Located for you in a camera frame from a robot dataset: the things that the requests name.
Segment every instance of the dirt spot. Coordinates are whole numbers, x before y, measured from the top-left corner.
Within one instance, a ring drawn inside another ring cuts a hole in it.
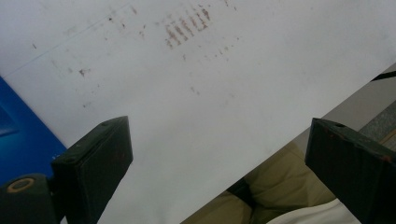
[[[81,74],[82,77],[85,77],[87,73],[91,72],[91,69],[81,69],[79,70],[79,73]]]
[[[190,27],[189,27],[189,25],[187,24],[187,22],[186,22],[184,19],[182,19],[182,18],[180,18],[180,22],[181,22],[182,27],[183,27],[187,32],[189,32],[189,34],[190,34],[191,36],[194,36],[194,33],[193,33],[192,30],[190,29]]]
[[[185,10],[184,15],[178,16],[168,14],[162,20],[168,38],[165,39],[166,45],[173,48],[175,45],[181,45],[194,37],[198,32],[202,32],[210,24],[209,12],[202,5],[191,7],[190,11]]]
[[[181,45],[181,42],[180,42],[180,40],[178,40],[176,34],[173,31],[171,31],[170,25],[166,25],[166,32],[169,34],[169,37],[171,39],[174,39],[178,45]]]
[[[132,12],[137,15],[137,10],[134,7],[131,7]]]
[[[187,37],[184,35],[184,33],[181,31],[180,27],[178,27],[177,25],[175,25],[174,28],[175,28],[176,32],[177,32],[179,35],[183,36],[184,41],[187,41],[187,40],[188,40],[188,38],[187,38]]]
[[[92,104],[92,102],[88,102],[88,103],[83,104],[82,107],[86,108],[86,107],[90,106],[91,104]]]
[[[202,12],[206,16],[206,18],[210,21],[209,13],[206,11],[206,9],[202,8]]]

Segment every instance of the blue object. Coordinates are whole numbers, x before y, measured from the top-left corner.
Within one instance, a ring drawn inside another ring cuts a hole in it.
[[[52,176],[50,162],[66,148],[0,78],[0,185],[31,173]]]

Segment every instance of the khaki pants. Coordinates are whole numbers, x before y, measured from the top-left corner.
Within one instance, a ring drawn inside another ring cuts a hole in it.
[[[328,203],[334,195],[305,165],[304,154],[288,144],[245,176],[257,206],[224,192],[183,224],[263,224],[289,211]]]

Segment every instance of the black marks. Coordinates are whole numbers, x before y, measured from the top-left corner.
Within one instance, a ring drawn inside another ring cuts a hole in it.
[[[132,12],[137,15],[137,10],[134,7],[131,7]]]
[[[174,22],[172,22],[172,24],[174,24],[174,28],[175,28],[176,32],[177,32],[179,35],[183,36],[184,41],[187,41],[188,38],[187,38],[187,37],[184,35],[184,33],[181,31],[180,27],[178,27],[177,25],[175,25]]]
[[[88,102],[88,103],[83,104],[82,107],[86,108],[86,107],[90,106],[91,104],[92,104],[92,102]]]
[[[180,13],[177,13],[177,16],[168,14],[162,20],[162,24],[168,34],[165,42],[170,49],[181,45],[207,28],[210,23],[209,12],[204,6],[197,6],[199,10],[195,7],[191,7],[190,10],[185,8],[185,12],[181,13],[182,15]]]
[[[165,39],[165,41],[166,41],[166,45],[169,47],[169,48],[173,48],[173,45],[172,45],[172,43],[171,43],[171,41],[169,40],[169,39]]]
[[[192,22],[192,25],[197,29],[198,31],[202,31],[202,29],[198,28],[197,22],[195,21],[194,17],[189,16],[190,21]]]
[[[201,15],[199,14],[199,12],[197,12],[197,10],[194,8],[193,9],[195,11],[195,15],[198,17],[198,19],[200,20],[201,24],[204,26],[202,30],[204,30],[205,28],[207,28],[206,22],[201,18]]]
[[[142,39],[145,39],[145,30],[146,29],[146,24],[143,25],[143,29],[139,32],[139,35],[142,37]]]
[[[193,93],[197,94],[197,95],[200,95],[200,94],[201,94],[200,92],[196,91],[194,87],[190,87],[190,90],[191,90]]]
[[[187,32],[189,32],[189,34],[191,36],[194,36],[194,33],[192,32],[192,30],[190,29],[189,25],[187,24],[187,22],[180,18],[180,22],[181,22],[181,26],[183,27],[183,29],[185,29]]]
[[[206,9],[202,8],[201,10],[204,13],[205,17],[210,21],[209,13],[206,11]]]
[[[170,38],[170,39],[168,39],[169,42],[170,42],[171,39],[173,39],[174,41],[177,42],[178,45],[181,45],[180,40],[178,40],[176,34],[171,30],[171,26],[170,25],[166,25],[166,32],[169,34],[169,38]]]
[[[87,73],[91,72],[91,69],[81,69],[79,70],[79,73],[81,74],[82,77],[85,77]]]

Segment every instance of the dark smear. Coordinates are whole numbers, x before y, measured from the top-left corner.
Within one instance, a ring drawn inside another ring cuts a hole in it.
[[[192,25],[198,30],[198,31],[202,31],[202,29],[198,28],[197,22],[195,21],[195,19],[190,16],[190,21],[192,22]]]
[[[183,36],[184,41],[187,41],[188,38],[184,35],[184,33],[181,31],[180,27],[178,27],[177,25],[174,26],[175,30],[177,31],[178,34],[180,34],[181,36]]]
[[[85,77],[85,74],[91,72],[91,69],[81,69],[79,70],[79,73],[81,74],[82,77]]]
[[[175,35],[175,33],[173,33],[170,29],[169,29],[169,25],[166,25],[166,32],[169,34],[169,37],[171,37],[171,39],[174,39],[178,45],[181,45],[180,40],[177,39],[177,36]]]
[[[183,26],[183,28],[188,31],[190,33],[191,36],[194,36],[194,33],[192,32],[192,30],[190,29],[190,27],[188,26],[187,22],[185,20],[183,20],[182,18],[180,18],[181,21],[181,25]]]
[[[169,46],[169,48],[173,48],[173,45],[169,39],[166,39],[166,44]]]
[[[197,12],[196,15],[198,16],[198,19],[201,21],[201,24],[204,26],[204,29],[207,28],[206,23],[204,20],[202,20],[201,15]]]
[[[132,11],[134,12],[135,15],[137,15],[137,11],[136,9],[134,9],[134,7],[131,7]]]
[[[90,104],[92,104],[92,102],[88,102],[88,103],[86,103],[86,104],[84,104],[82,106],[85,108],[85,107],[89,106]]]
[[[206,16],[206,18],[210,21],[209,13],[204,8],[202,8],[202,12]]]

